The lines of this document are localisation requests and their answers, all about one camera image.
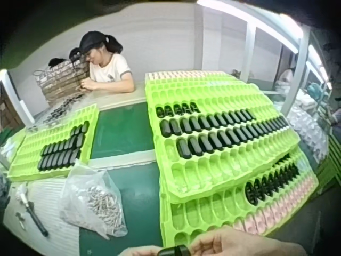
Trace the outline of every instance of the green mat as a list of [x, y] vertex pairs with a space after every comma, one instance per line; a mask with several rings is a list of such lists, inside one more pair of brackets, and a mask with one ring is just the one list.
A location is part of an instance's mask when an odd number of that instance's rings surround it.
[[101, 111], [91, 159], [154, 149], [147, 103]]
[[128, 247], [162, 246], [159, 222], [159, 169], [156, 163], [109, 171], [122, 195], [128, 234], [105, 240], [97, 233], [79, 231], [79, 255], [118, 255]]

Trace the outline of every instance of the white wall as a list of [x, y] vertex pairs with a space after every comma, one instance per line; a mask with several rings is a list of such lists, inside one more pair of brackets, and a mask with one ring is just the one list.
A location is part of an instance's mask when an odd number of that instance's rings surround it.
[[[45, 110], [48, 105], [36, 85], [33, 71], [45, 69], [51, 58], [67, 58], [90, 30], [112, 34], [122, 43], [122, 54], [137, 82], [144, 81], [144, 74], [151, 71], [198, 68], [198, 63], [194, 63], [198, 58], [194, 56], [199, 55], [202, 69], [227, 73], [240, 70], [246, 22], [205, 7], [199, 10], [189, 3], [144, 3], [75, 26], [51, 39], [11, 70], [18, 93], [33, 115]], [[279, 54], [280, 43], [257, 30], [251, 66], [255, 78], [273, 81]]]
[[272, 82], [275, 79], [281, 43], [261, 29], [256, 29], [255, 48], [251, 62], [254, 79]]

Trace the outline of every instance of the finger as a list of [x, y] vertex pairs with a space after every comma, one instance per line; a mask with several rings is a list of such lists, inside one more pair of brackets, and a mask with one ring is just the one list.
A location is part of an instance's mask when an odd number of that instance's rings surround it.
[[128, 248], [122, 251], [120, 256], [156, 256], [162, 248], [157, 246], [142, 246]]

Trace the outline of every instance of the black handle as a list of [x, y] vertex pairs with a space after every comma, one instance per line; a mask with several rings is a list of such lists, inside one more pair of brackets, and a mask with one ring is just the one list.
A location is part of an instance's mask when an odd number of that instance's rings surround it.
[[48, 236], [48, 231], [45, 229], [44, 225], [42, 222], [38, 219], [37, 215], [34, 213], [34, 211], [30, 207], [26, 207], [26, 210], [28, 213], [31, 215], [34, 223], [37, 225], [39, 228], [40, 232], [43, 234], [43, 236], [47, 237]]

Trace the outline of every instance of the white t-shirt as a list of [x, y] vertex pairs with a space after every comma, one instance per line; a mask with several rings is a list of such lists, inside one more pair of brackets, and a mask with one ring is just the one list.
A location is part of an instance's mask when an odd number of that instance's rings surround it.
[[130, 71], [126, 59], [115, 53], [112, 55], [110, 62], [105, 67], [90, 63], [90, 78], [96, 82], [118, 82], [121, 81], [122, 75]]

